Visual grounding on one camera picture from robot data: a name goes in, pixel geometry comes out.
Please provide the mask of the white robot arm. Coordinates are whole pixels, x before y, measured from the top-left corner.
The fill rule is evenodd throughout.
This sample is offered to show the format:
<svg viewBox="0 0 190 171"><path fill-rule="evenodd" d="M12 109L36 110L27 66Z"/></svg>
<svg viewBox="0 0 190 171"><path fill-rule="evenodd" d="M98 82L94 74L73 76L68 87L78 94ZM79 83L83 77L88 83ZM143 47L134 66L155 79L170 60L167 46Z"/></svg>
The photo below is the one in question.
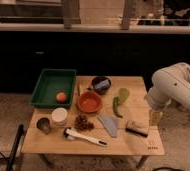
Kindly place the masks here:
<svg viewBox="0 0 190 171"><path fill-rule="evenodd" d="M153 86L146 95L147 103L161 111L173 99L190 111L190 65L184 62L161 68L152 75Z"/></svg>

